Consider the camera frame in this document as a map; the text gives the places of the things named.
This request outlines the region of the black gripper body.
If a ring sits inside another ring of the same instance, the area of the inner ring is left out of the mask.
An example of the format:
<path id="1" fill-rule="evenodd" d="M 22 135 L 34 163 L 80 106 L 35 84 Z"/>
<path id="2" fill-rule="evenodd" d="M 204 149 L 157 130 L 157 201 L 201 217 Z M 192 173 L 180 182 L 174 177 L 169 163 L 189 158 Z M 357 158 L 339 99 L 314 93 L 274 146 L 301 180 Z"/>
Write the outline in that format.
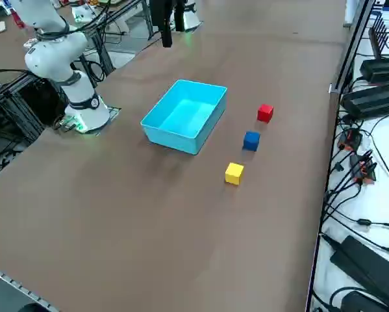
<path id="1" fill-rule="evenodd" d="M 149 8 L 152 16 L 167 16 L 178 7 L 184 7 L 185 0 L 150 0 Z"/>

